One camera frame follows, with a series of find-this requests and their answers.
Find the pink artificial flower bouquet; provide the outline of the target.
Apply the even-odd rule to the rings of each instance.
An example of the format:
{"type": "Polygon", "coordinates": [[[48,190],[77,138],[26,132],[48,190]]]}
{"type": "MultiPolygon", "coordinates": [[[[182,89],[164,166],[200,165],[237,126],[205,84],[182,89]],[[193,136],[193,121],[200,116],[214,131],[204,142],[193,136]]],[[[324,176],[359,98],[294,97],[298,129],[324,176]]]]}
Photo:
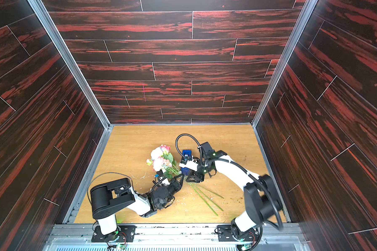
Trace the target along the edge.
{"type": "MultiPolygon", "coordinates": [[[[166,181],[168,182],[171,181],[173,177],[183,174],[182,171],[178,168],[177,161],[174,159],[172,153],[170,152],[170,147],[167,145],[160,145],[159,147],[155,148],[151,152],[151,158],[146,160],[146,164],[148,166],[151,166],[157,173],[160,172],[160,174],[158,174],[158,177],[161,177],[162,175],[165,176],[166,181]]],[[[216,216],[218,216],[218,214],[209,204],[209,202],[212,203],[220,211],[224,211],[217,203],[212,200],[211,197],[206,195],[203,190],[211,192],[213,195],[216,195],[223,199],[222,196],[206,189],[205,187],[202,187],[201,185],[195,185],[194,183],[189,183],[189,185],[216,216]]]]}

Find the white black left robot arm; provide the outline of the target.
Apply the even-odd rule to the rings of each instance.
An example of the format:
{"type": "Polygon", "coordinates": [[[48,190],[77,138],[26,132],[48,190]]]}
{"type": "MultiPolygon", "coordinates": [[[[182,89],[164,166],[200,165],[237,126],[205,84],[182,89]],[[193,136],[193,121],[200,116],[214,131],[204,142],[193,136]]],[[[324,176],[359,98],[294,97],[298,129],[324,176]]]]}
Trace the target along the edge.
{"type": "Polygon", "coordinates": [[[140,217],[151,217],[173,204],[183,182],[181,172],[171,179],[166,174],[159,174],[145,194],[137,193],[128,177],[94,186],[90,190],[93,219],[98,222],[102,235],[115,234],[118,231],[117,212],[127,208],[140,217]]]}

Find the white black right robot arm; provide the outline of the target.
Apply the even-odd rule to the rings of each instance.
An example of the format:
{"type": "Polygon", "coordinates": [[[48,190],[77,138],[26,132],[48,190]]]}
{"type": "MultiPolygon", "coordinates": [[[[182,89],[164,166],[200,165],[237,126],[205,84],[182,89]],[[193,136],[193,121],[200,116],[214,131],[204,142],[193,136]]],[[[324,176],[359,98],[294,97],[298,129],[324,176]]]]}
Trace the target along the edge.
{"type": "Polygon", "coordinates": [[[201,183],[205,174],[212,176],[211,172],[223,174],[235,183],[244,193],[245,211],[234,218],[230,224],[230,234],[240,241],[247,237],[251,229],[261,229],[265,224],[283,229],[280,211],[283,203],[280,199],[277,187],[269,175],[258,175],[233,161],[224,151],[213,150],[209,143],[205,142],[199,147],[200,157],[182,154],[179,164],[182,168],[188,168],[190,175],[187,182],[201,183]]]}

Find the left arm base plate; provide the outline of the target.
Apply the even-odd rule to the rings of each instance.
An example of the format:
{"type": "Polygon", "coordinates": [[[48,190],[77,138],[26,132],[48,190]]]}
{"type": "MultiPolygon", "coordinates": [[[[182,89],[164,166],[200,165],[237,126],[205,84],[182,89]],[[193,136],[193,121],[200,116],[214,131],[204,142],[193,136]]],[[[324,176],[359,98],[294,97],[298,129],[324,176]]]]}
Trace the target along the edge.
{"type": "Polygon", "coordinates": [[[131,243],[134,240],[136,231],[135,225],[118,224],[116,231],[109,234],[102,234],[101,227],[98,225],[94,229],[91,239],[92,243],[131,243]]]}

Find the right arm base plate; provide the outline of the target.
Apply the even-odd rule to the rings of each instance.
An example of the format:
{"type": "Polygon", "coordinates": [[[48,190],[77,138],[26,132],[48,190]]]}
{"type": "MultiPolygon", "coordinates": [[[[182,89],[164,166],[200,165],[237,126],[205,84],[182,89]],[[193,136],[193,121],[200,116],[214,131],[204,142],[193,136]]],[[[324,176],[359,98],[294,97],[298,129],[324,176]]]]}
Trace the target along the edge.
{"type": "Polygon", "coordinates": [[[228,224],[218,225],[214,230],[219,242],[256,242],[262,235],[262,227],[250,228],[242,232],[228,224]]]}

